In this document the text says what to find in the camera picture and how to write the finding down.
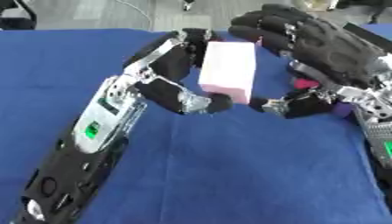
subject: robotic fingertip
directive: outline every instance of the robotic fingertip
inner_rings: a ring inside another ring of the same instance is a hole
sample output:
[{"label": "robotic fingertip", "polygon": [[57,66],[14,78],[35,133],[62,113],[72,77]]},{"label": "robotic fingertip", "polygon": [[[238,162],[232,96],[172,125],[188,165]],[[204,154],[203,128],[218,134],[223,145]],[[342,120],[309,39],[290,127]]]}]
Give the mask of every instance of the robotic fingertip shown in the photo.
[{"label": "robotic fingertip", "polygon": [[258,112],[265,112],[263,106],[268,103],[268,99],[261,98],[261,97],[252,97],[249,102],[249,106]]},{"label": "robotic fingertip", "polygon": [[208,105],[206,112],[209,114],[225,111],[233,107],[233,101],[226,94],[210,94],[211,103]]}]

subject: purple object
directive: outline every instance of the purple object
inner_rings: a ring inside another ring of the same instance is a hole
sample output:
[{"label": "purple object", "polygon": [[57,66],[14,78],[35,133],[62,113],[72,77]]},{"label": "purple object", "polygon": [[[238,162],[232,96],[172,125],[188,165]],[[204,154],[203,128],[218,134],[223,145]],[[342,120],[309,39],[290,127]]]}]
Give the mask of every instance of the purple object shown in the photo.
[{"label": "purple object", "polygon": [[338,102],[332,112],[339,117],[347,117],[353,111],[353,105],[346,102]]}]

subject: robotic hand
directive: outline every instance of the robotic hand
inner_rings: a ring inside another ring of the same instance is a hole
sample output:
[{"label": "robotic hand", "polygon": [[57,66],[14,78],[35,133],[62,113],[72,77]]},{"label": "robotic hand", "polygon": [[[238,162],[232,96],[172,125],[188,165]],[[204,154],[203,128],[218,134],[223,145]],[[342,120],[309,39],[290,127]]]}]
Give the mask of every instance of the robotic hand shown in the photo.
[{"label": "robotic hand", "polygon": [[70,224],[96,195],[128,144],[128,134],[146,109],[145,99],[181,115],[231,107],[224,94],[199,96],[180,81],[201,67],[213,31],[184,29],[165,34],[125,62],[123,74],[107,78],[54,145],[21,197],[12,224]]},{"label": "robotic hand", "polygon": [[295,77],[316,83],[272,100],[254,97],[249,106],[286,118],[353,105],[372,154],[392,167],[392,55],[329,22],[279,4],[265,4],[232,20],[235,36],[259,42],[276,56],[290,57]]}]

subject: pink sponge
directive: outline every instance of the pink sponge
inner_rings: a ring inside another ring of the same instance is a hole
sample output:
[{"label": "pink sponge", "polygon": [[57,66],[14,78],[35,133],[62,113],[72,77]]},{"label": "pink sponge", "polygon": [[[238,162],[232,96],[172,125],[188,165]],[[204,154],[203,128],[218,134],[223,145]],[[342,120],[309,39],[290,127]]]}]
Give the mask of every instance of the pink sponge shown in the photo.
[{"label": "pink sponge", "polygon": [[229,95],[233,102],[248,104],[256,71],[253,43],[210,42],[199,76],[209,93]]}]

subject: blue fabric surface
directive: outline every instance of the blue fabric surface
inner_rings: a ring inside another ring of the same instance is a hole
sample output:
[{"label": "blue fabric surface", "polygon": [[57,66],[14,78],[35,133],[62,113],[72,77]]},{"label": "blue fabric surface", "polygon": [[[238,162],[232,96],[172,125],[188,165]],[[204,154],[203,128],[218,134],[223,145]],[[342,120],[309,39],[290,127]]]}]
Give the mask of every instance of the blue fabric surface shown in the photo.
[{"label": "blue fabric surface", "polygon": [[[0,32],[0,223],[15,214],[34,168],[102,81],[158,35]],[[286,62],[258,54],[255,94],[283,95],[290,88]],[[196,80],[193,71],[186,83],[199,91]],[[284,120],[238,105],[180,116],[150,103],[130,138],[79,223],[392,222],[360,130],[333,115]]]}]

